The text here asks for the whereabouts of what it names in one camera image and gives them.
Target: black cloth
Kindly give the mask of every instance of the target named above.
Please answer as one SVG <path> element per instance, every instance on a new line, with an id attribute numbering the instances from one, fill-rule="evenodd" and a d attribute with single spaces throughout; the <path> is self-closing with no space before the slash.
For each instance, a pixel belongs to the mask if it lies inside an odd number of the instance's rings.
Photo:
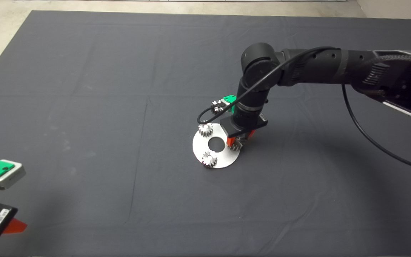
<path id="1" fill-rule="evenodd" d="M 411 167 L 338 85 L 275 87 L 234 164 L 194 157 L 255 42 L 411 50 L 411 20 L 30 13 L 0 57 L 0 159 L 27 173 L 0 202 L 28 223 L 0 256 L 411 255 Z M 411 117 L 350 101 L 411 160 Z"/>

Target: gear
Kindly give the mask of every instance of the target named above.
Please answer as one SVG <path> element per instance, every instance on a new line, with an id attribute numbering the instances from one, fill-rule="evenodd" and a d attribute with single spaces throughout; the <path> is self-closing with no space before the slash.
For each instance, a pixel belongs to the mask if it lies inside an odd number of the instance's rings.
<path id="1" fill-rule="evenodd" d="M 218 114 L 219 112 L 223 111 L 223 107 L 225 107 L 226 104 L 222 102 L 221 100 L 218 101 L 213 101 L 212 102 L 212 113 L 213 114 Z"/>
<path id="2" fill-rule="evenodd" d="M 212 135 L 213 125 L 212 125 L 212 123 L 199 125 L 198 130 L 199 130 L 199 133 L 201 134 L 201 136 L 208 137 L 208 136 Z"/>
<path id="3" fill-rule="evenodd" d="M 245 144 L 247 140 L 245 138 L 242 137 L 236 137 L 233 145 L 231 145 L 230 149 L 233 151 L 240 151 L 242 146 Z"/>
<path id="4" fill-rule="evenodd" d="M 215 157 L 214 151 L 207 151 L 202 156 L 201 163 L 207 168 L 213 168 L 217 164 L 217 158 Z"/>

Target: metal plate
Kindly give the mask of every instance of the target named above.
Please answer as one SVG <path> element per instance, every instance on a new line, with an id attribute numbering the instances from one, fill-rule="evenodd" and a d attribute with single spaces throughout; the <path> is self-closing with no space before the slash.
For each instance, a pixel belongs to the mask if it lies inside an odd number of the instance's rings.
<path id="1" fill-rule="evenodd" d="M 217 164 L 213 167 L 214 169 L 220 169 L 224 167 L 228 167 L 229 165 L 233 164 L 233 162 L 239 156 L 239 151 L 231 151 L 226 144 L 227 136 L 225 131 L 222 129 L 220 124 L 212 123 L 213 131 L 212 134 L 208 137 L 203 137 L 199 134 L 199 131 L 196 132 L 193 138 L 193 153 L 194 156 L 198 159 L 199 162 L 202 161 L 202 156 L 205 152 L 212 150 L 209 148 L 209 140 L 214 137 L 219 137 L 223 140 L 225 144 L 225 148 L 221 152 L 215 152 L 215 157 L 217 158 Z"/>

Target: black cable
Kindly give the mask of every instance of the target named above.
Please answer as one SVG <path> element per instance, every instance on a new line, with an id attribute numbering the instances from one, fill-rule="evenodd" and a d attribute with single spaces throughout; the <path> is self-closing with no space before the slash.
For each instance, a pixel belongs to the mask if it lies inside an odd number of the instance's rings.
<path id="1" fill-rule="evenodd" d="M 344 94 L 344 101 L 345 104 L 347 106 L 347 109 L 349 111 L 350 117 L 353 120 L 353 123 L 356 125 L 356 127 L 358 128 L 359 132 L 361 132 L 361 134 L 370 141 L 370 143 L 372 143 L 373 145 L 375 145 L 378 149 L 382 150 L 384 153 L 386 153 L 387 155 L 393 157 L 394 159 L 401 161 L 409 166 L 411 166 L 411 161 L 408 161 L 404 158 L 401 158 L 400 156 L 397 156 L 394 153 L 391 153 L 389 150 L 387 150 L 386 148 L 384 148 L 383 146 L 381 146 L 379 143 L 375 142 L 375 140 L 372 139 L 372 137 L 370 137 L 369 135 L 367 135 L 367 133 L 364 131 L 364 129 L 361 127 L 361 125 L 359 125 L 359 122 L 357 121 L 356 117 L 353 114 L 353 111 L 351 109 L 350 106 L 350 102 L 348 100 L 348 96 L 347 96 L 347 89 L 345 88 L 345 84 L 342 84 L 342 93 Z"/>
<path id="2" fill-rule="evenodd" d="M 222 114 L 224 114 L 227 110 L 231 109 L 233 106 L 235 106 L 242 98 L 244 98 L 250 91 L 254 90 L 256 87 L 258 87 L 261 83 L 263 83 L 265 80 L 267 80 L 267 78 L 269 76 L 271 76 L 274 72 L 276 72 L 278 69 L 281 69 L 283 67 L 285 67 L 286 65 L 294 62 L 295 60 L 298 60 L 300 57 L 303 57 L 307 54 L 311 54 L 312 52 L 318 52 L 318 51 L 324 51 L 324 50 L 329 50 L 329 49 L 337 49 L 336 47 L 330 47 L 330 46 L 324 46 L 324 47 L 315 47 L 309 50 L 305 50 L 303 52 L 301 52 L 300 54 L 295 55 L 294 57 L 292 57 L 289 60 L 286 60 L 284 63 L 281 63 L 279 65 L 277 65 L 274 69 L 272 69 L 269 73 L 267 73 L 264 77 L 262 77 L 260 80 L 258 80 L 256 83 L 253 84 L 253 86 L 251 86 L 250 88 L 247 89 L 247 91 L 245 91 L 243 94 L 241 94 L 238 98 L 235 99 L 235 101 L 233 101 L 231 104 L 227 105 L 226 107 L 223 108 L 222 111 L 220 111 L 218 114 L 215 114 L 215 116 L 213 116 L 212 118 L 208 119 L 208 120 L 204 120 L 201 121 L 201 117 L 202 115 L 204 115 L 206 112 L 208 112 L 209 110 L 212 109 L 212 107 L 209 107 L 207 109 L 205 109 L 204 111 L 202 111 L 198 118 L 197 118 L 197 122 L 199 124 L 207 124 L 210 123 L 212 121 L 214 121 L 215 119 L 217 119 L 218 117 L 220 117 Z"/>

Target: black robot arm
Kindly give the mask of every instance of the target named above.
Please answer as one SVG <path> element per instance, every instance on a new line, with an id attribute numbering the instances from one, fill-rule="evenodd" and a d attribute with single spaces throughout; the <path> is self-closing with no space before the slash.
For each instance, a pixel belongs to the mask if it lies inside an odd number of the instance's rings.
<path id="1" fill-rule="evenodd" d="M 241 64 L 243 76 L 233 115 L 220 120 L 232 139 L 228 145 L 242 145 L 254 130 L 267 125 L 261 110 L 275 85 L 351 84 L 354 90 L 411 115 L 411 52 L 333 47 L 275 52 L 266 43 L 256 43 L 243 52 Z"/>

